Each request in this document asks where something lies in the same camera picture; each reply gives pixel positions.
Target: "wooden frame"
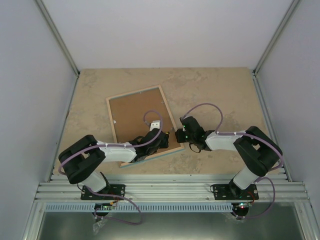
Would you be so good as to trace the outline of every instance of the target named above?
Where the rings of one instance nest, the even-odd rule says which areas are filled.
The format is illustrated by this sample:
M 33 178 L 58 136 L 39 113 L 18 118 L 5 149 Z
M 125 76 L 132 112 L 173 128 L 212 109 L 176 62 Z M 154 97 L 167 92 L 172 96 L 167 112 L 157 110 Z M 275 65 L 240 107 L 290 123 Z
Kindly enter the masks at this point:
M 165 108 L 166 108 L 166 110 L 167 110 L 167 112 L 169 114 L 169 117 L 170 117 L 171 123 L 173 125 L 173 128 L 174 128 L 175 131 L 177 130 L 177 125 L 176 125 L 174 117 L 173 117 L 173 115 L 172 115 L 172 113 L 170 111 L 170 108 L 169 108 L 167 99 L 165 97 L 164 91 L 162 90 L 161 85 L 155 85 L 155 86 L 146 87 L 146 88 L 142 88 L 142 89 L 138 89 L 138 90 L 134 90 L 134 91 L 130 91 L 130 92 L 126 92 L 126 93 L 122 93 L 122 94 L 118 94 L 118 95 L 114 95 L 114 96 L 110 96 L 110 97 L 106 98 L 106 104 L 107 104 L 107 108 L 108 108 L 108 114 L 109 114 L 109 117 L 110 117 L 112 135 L 113 135 L 113 140 L 114 140 L 115 143 L 117 143 L 118 140 L 117 140 L 116 129 L 115 129 L 115 125 L 114 125 L 114 119 L 113 119 L 113 115 L 112 115 L 112 112 L 111 112 L 110 100 L 111 99 L 115 99 L 115 98 L 125 97 L 125 96 L 131 95 L 131 94 L 136 94 L 136 93 L 139 93 L 139 92 L 145 92 L 145 91 L 157 89 L 157 88 L 159 89 L 159 91 L 161 93 L 161 97 L 163 99 L 163 103 L 164 103 Z M 159 158 L 159 157 L 165 156 L 167 154 L 171 154 L 171 153 L 176 153 L 176 152 L 182 151 L 184 149 L 185 149 L 184 145 L 182 143 L 180 143 L 179 147 L 176 147 L 176 148 L 173 148 L 173 149 L 170 149 L 170 150 L 166 150 L 166 151 L 163 151 L 163 152 L 155 153 L 153 155 L 150 155 L 150 156 L 146 157 L 144 161 L 140 161 L 140 162 L 137 162 L 137 163 L 122 162 L 122 163 L 119 164 L 119 166 L 122 168 L 122 167 L 126 167 L 126 166 L 129 166 L 129 165 L 143 163 L 143 162 L 145 162 L 147 160 Z

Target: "white wall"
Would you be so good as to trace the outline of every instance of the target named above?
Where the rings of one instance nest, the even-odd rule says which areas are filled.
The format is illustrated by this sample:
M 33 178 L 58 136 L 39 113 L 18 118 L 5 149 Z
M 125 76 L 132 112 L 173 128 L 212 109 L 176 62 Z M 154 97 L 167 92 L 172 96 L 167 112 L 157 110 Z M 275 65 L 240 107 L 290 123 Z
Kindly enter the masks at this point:
M 254 68 L 292 0 L 44 0 L 79 69 Z
M 22 238 L 75 79 L 34 1 L 1 1 L 0 239 Z
M 260 73 L 294 180 L 304 181 L 320 223 L 320 1 L 303 0 Z

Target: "beige marble floor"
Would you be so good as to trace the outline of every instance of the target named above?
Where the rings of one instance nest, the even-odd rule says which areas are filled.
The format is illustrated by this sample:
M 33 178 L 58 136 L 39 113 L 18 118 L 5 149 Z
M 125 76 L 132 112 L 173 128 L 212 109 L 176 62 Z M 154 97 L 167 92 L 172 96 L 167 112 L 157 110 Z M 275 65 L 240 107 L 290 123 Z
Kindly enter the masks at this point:
M 209 102 L 222 109 L 220 131 L 246 130 L 257 126 L 266 133 L 263 114 L 247 68 L 141 68 L 84 69 L 81 71 L 59 152 L 87 134 L 112 143 L 113 135 L 106 97 L 161 84 L 174 120 L 193 106 Z M 211 106 L 192 112 L 205 130 L 213 130 L 220 115 Z M 97 170 L 105 174 L 230 174 L 244 163 L 235 151 L 192 152 L 185 150 L 157 159 L 119 168 L 116 162 L 103 163 Z

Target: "black mounting plate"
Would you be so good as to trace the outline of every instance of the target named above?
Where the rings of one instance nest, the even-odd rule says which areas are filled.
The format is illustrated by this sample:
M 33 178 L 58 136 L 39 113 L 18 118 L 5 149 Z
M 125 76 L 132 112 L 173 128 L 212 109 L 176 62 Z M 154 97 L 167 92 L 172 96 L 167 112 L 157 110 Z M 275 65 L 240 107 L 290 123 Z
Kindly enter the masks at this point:
M 101 190 L 98 192 L 99 194 L 113 194 L 118 196 L 125 196 L 126 193 L 126 185 L 124 184 L 110 184 L 110 189 L 108 192 L 103 192 Z M 86 186 L 82 187 L 81 200 L 114 200 L 115 198 L 112 196 L 97 196 L 92 194 Z
M 259 199 L 257 186 L 251 184 L 247 189 L 247 194 L 242 194 L 240 197 L 235 197 L 230 189 L 229 184 L 213 184 L 210 186 L 210 190 L 213 193 L 215 200 L 253 200 L 252 196 L 248 194 L 250 192 L 254 196 L 254 200 Z

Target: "robotic arm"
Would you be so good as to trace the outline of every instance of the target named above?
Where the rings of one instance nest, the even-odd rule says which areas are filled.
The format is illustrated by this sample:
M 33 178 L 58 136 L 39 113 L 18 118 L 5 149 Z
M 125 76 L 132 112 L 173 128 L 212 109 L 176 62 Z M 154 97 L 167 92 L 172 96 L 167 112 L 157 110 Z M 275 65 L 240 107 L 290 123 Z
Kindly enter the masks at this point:
M 197 120 L 188 116 L 180 119 L 183 128 L 176 131 L 178 143 L 189 143 L 202 150 L 232 150 L 239 152 L 245 167 L 229 182 L 227 186 L 215 187 L 215 192 L 231 198 L 240 199 L 247 195 L 247 190 L 258 178 L 265 176 L 279 160 L 278 154 L 270 148 L 274 147 L 281 155 L 281 149 L 258 127 L 251 126 L 246 131 L 235 133 L 219 133 L 214 130 L 204 131 Z
M 168 148 L 169 134 L 162 132 L 160 125 L 159 120 L 153 121 L 145 136 L 138 136 L 121 144 L 102 142 L 96 140 L 93 135 L 86 135 L 60 153 L 58 156 L 60 168 L 63 167 L 64 174 L 71 184 L 82 183 L 96 193 L 100 191 L 108 193 L 110 185 L 107 179 L 95 172 L 95 169 L 101 163 L 136 163 L 156 153 L 158 149 Z M 87 157 L 82 154 L 72 157 L 83 150 Z

